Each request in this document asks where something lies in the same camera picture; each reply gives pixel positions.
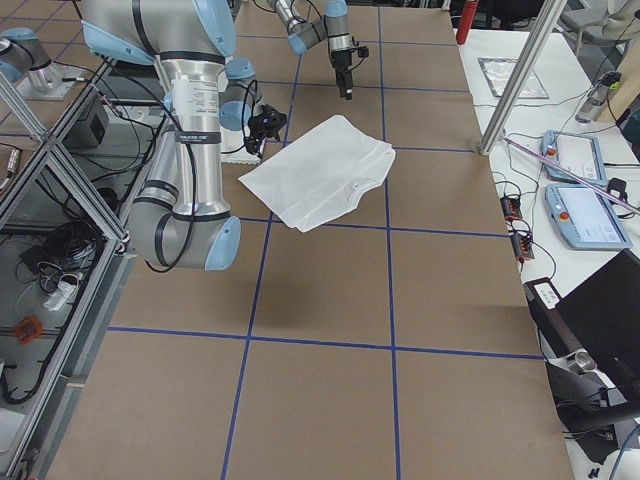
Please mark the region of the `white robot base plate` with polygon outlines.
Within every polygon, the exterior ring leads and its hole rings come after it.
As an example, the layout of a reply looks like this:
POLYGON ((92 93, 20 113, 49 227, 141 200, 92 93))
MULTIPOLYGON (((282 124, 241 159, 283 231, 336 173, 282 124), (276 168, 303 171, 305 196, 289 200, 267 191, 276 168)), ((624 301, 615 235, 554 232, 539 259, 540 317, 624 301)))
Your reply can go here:
POLYGON ((258 165, 261 158, 257 154, 250 154, 244 145, 242 131, 221 128, 221 161, 227 164, 258 165))

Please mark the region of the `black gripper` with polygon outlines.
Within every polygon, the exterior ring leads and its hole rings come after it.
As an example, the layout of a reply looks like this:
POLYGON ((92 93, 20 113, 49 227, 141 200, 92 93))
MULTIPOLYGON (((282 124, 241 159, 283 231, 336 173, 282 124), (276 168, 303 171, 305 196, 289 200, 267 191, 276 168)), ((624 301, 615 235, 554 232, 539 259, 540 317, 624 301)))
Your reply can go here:
POLYGON ((329 58, 334 69, 336 85, 339 89, 340 97, 351 100, 353 94, 353 75, 356 69, 366 58, 369 57, 369 48, 366 45, 356 45, 343 50, 330 50, 329 58), (352 56, 356 53, 359 62, 352 63, 352 56))
POLYGON ((261 112, 252 116, 248 121, 249 136, 245 139, 247 150, 256 150, 255 156, 259 160, 264 159, 264 147, 261 146, 266 139, 280 141, 280 131, 287 124, 287 115, 279 112, 271 105, 260 106, 261 112))

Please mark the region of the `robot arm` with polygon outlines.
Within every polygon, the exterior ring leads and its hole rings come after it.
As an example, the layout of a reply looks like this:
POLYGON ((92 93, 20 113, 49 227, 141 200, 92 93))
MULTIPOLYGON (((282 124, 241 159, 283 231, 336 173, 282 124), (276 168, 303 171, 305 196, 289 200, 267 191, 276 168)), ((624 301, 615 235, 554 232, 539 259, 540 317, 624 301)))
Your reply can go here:
POLYGON ((252 64, 234 55, 225 1, 85 1, 84 38, 104 57, 155 68, 169 118, 129 217, 131 241, 157 272, 225 270, 241 223, 223 197, 224 131, 258 155, 287 117, 263 100, 252 64))
POLYGON ((268 1, 267 5, 283 23, 295 55, 302 56, 316 45, 327 44, 340 97, 351 100, 353 70, 369 57, 369 48, 351 35, 347 2, 328 1, 316 20, 303 18, 293 1, 268 1))

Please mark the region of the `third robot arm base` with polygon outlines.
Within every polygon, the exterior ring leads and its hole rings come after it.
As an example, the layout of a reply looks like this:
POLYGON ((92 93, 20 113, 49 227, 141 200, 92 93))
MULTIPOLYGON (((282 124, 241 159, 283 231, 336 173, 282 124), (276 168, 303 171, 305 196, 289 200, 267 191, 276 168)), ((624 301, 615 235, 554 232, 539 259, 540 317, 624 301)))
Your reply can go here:
POLYGON ((30 100, 62 100, 85 77, 81 67, 56 64, 34 31, 26 27, 1 32, 1 73, 30 100))

